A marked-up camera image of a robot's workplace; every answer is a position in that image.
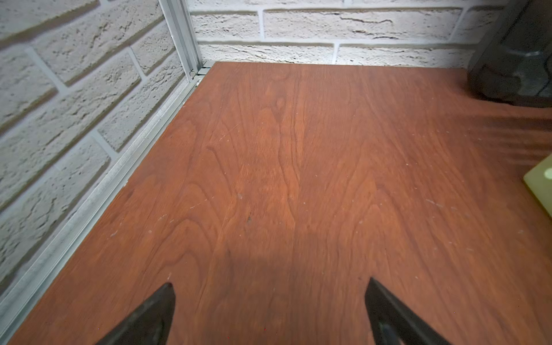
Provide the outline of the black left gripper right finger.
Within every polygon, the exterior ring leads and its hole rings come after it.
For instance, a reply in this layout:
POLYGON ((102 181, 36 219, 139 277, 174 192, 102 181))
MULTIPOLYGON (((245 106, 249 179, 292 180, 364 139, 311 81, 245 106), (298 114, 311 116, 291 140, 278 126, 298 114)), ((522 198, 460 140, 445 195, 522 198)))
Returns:
POLYGON ((448 341, 371 277, 365 306, 376 344, 448 344, 448 341))

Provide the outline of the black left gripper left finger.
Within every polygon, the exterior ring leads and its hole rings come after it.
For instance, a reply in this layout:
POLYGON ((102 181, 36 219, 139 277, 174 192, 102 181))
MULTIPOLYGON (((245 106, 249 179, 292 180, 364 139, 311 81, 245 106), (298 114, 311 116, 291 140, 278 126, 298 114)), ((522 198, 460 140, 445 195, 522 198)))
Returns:
POLYGON ((163 284, 96 344, 166 344, 175 301, 172 283, 163 284))

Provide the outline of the light green perforated bin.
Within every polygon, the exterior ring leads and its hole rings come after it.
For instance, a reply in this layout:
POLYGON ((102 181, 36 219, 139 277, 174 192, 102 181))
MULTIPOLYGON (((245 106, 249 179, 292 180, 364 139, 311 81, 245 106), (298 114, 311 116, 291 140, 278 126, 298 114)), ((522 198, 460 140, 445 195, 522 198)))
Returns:
POLYGON ((552 156, 549 155, 523 177, 527 188, 549 216, 552 215, 551 161, 552 156))

